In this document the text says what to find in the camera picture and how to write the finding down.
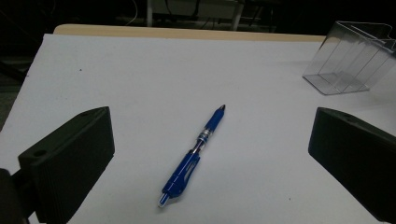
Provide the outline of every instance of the white cable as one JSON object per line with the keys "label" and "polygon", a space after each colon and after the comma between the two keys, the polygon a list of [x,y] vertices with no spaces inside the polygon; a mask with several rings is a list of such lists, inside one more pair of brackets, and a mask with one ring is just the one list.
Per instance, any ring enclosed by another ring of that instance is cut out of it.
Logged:
{"label": "white cable", "polygon": [[134,20],[136,20],[136,17],[137,17],[137,4],[136,4],[136,2],[134,0],[132,0],[132,1],[134,2],[134,8],[136,8],[136,13],[134,14],[134,18],[131,21],[129,21],[128,23],[125,24],[126,26],[131,24],[131,22],[133,22]]}

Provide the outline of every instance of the metal leg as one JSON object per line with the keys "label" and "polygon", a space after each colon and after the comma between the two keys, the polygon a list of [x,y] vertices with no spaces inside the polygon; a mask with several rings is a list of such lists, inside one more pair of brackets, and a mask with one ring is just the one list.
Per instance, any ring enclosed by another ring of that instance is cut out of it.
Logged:
{"label": "metal leg", "polygon": [[147,27],[152,26],[152,0],[148,0]]}
{"label": "metal leg", "polygon": [[236,29],[238,28],[239,20],[241,20],[243,10],[244,4],[236,3],[235,9],[233,10],[233,22],[231,23],[232,31],[236,31]]}

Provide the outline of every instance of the white tabletop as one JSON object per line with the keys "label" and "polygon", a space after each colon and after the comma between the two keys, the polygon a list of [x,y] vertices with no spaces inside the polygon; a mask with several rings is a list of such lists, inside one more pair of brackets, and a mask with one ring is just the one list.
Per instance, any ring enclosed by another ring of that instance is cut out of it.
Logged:
{"label": "white tabletop", "polygon": [[[396,134],[396,77],[323,96],[302,79],[319,45],[46,35],[0,133],[1,167],[15,173],[25,149],[108,105],[115,157],[70,223],[377,223],[307,148],[318,106]],[[183,196],[158,208],[224,104]]]}

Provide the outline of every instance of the pen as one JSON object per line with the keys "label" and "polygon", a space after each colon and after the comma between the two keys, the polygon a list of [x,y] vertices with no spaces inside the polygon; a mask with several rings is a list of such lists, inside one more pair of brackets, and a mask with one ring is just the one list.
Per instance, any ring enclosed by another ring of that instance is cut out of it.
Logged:
{"label": "pen", "polygon": [[199,152],[205,147],[210,135],[216,130],[219,122],[224,116],[225,105],[215,111],[212,118],[207,122],[204,129],[197,137],[195,146],[187,153],[178,165],[172,176],[163,187],[163,195],[158,201],[159,207],[164,207],[168,199],[176,198],[181,195],[189,182],[192,171],[200,160]]}

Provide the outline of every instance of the transparent plastic box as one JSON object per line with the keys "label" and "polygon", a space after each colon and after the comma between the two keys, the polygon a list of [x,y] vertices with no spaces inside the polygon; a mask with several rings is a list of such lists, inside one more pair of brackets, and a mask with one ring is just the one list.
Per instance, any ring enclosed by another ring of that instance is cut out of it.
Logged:
{"label": "transparent plastic box", "polygon": [[336,21],[303,78],[324,95],[368,91],[395,65],[392,27]]}

